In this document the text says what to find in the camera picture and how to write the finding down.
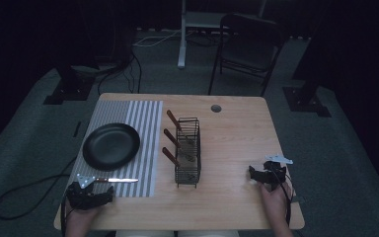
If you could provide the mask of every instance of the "hand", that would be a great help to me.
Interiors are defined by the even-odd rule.
[[[263,205],[266,217],[276,237],[291,237],[293,236],[291,230],[285,221],[285,214],[287,210],[287,197],[281,186],[278,186],[274,191],[269,192],[265,185],[258,182],[263,198]],[[287,183],[282,184],[288,194],[291,194],[291,189]]]
[[[69,200],[66,200],[66,237],[84,237],[91,227],[94,218],[101,211],[101,207],[88,210],[73,209]]]

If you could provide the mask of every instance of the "person's left hand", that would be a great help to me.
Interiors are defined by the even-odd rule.
[[[66,237],[84,237],[91,227],[92,221],[100,213],[98,206],[88,210],[73,209],[69,200],[66,201]]]

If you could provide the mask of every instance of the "plate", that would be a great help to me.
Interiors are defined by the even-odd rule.
[[[140,136],[130,125],[109,123],[95,129],[85,140],[82,154],[97,170],[115,170],[134,158]]]

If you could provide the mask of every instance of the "cutlery basket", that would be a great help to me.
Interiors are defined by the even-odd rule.
[[[175,149],[175,157],[181,166],[175,167],[175,181],[180,185],[195,185],[201,173],[201,149],[199,121],[197,118],[179,118],[183,131],[176,130],[176,138],[181,149]]]

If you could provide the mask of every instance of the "placemat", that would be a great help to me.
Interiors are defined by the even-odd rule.
[[[98,101],[91,117],[84,141],[96,128],[112,123],[128,124],[140,135],[140,148],[136,156],[114,171],[99,171],[84,160],[82,146],[73,167],[68,185],[77,181],[77,174],[96,178],[131,178],[136,183],[95,183],[94,194],[114,186],[116,197],[151,197],[154,195],[156,164],[159,151],[159,133],[162,118],[162,101]]]

